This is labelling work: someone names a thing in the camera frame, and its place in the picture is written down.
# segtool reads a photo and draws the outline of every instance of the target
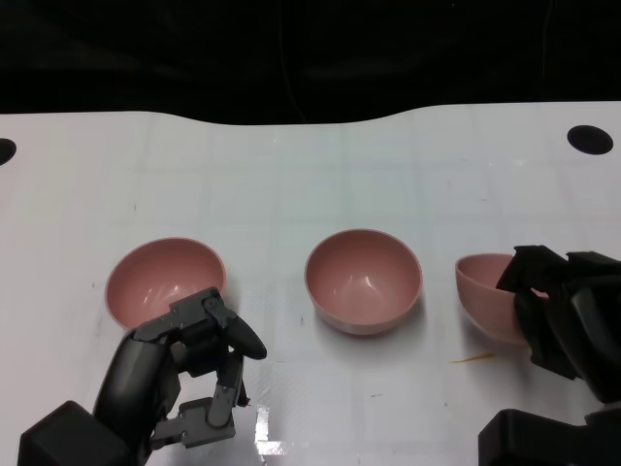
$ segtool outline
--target stain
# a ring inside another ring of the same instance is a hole
[[[483,354],[467,357],[466,359],[461,359],[459,361],[450,361],[450,363],[459,364],[460,362],[480,361],[481,359],[492,359],[493,357],[496,357],[496,354],[494,354],[493,352],[485,352]]]
[[[104,323],[104,316],[102,314],[99,315],[97,319],[97,324],[95,325],[95,335],[98,337],[101,334],[101,324]]]

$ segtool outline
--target hole in table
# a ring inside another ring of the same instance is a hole
[[[614,143],[608,133],[595,126],[580,125],[567,134],[570,144],[589,155],[603,155],[612,150]]]
[[[0,165],[4,165],[9,160],[11,160],[16,152],[16,143],[11,141],[10,139],[0,138]]]

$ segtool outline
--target bowl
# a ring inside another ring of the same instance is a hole
[[[106,306],[124,328],[169,312],[169,304],[210,286],[224,292],[226,273],[218,255],[187,238],[146,243],[123,257],[106,284]]]
[[[414,253],[374,230],[347,230],[309,256],[305,281],[317,314],[352,335],[385,332],[405,319],[422,288]]]
[[[504,343],[526,345],[513,305],[514,293],[496,288],[513,258],[510,254],[476,254],[455,265],[459,300],[484,334]]]

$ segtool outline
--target robotic hand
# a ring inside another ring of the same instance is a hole
[[[515,250],[497,288],[515,293],[531,361],[583,379],[605,408],[580,426],[501,411],[478,436],[479,466],[621,464],[621,261],[595,252],[565,259],[544,246]]]
[[[244,357],[266,356],[216,288],[181,299],[121,341],[92,415],[68,402],[22,435],[18,466],[144,466],[155,449],[170,444],[193,448],[229,439],[233,408],[249,401]],[[183,403],[168,419],[182,372],[216,372],[215,393]]]

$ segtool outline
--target white tabletop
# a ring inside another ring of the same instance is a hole
[[[226,301],[264,340],[235,439],[153,455],[149,466],[477,462],[504,408],[583,423],[582,381],[479,334],[454,261],[545,244],[621,257],[621,154],[574,150],[592,124],[621,141],[621,103],[473,105],[318,126],[222,126],[115,113],[0,116],[17,144],[0,167],[0,463],[68,399],[92,409],[122,330],[106,278],[135,246],[196,238],[224,260]],[[396,333],[354,340],[314,316],[304,262],[321,239],[372,227],[406,242],[424,309]],[[453,364],[484,352],[496,357]],[[180,401],[213,377],[182,377]]]

